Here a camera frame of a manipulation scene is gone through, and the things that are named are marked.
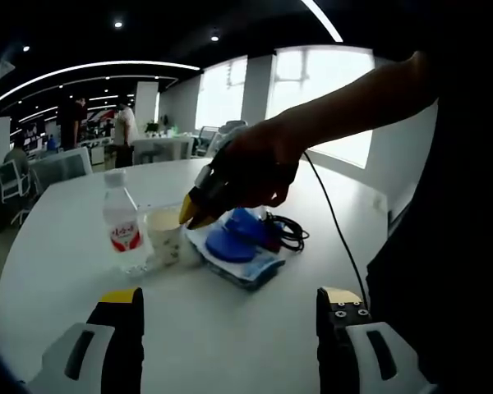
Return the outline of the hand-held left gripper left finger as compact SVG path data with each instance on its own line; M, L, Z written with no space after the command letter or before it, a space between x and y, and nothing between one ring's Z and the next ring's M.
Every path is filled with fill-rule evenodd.
M139 393L144 360L144 296L139 287L103 295L84 323L42 356L31 393Z

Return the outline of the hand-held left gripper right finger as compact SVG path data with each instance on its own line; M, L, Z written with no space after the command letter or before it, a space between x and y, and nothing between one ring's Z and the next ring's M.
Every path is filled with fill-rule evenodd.
M373 322L351 291L316 293L317 360L322 393L434 393L416 351L387 323Z

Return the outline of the person's right hand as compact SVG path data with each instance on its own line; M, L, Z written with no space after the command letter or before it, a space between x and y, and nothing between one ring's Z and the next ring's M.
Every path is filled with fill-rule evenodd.
M300 132L281 116L253 126L228 121L220 128L231 181L239 186L238 208L277 207L287 198L275 194L275 164L299 162L305 147Z

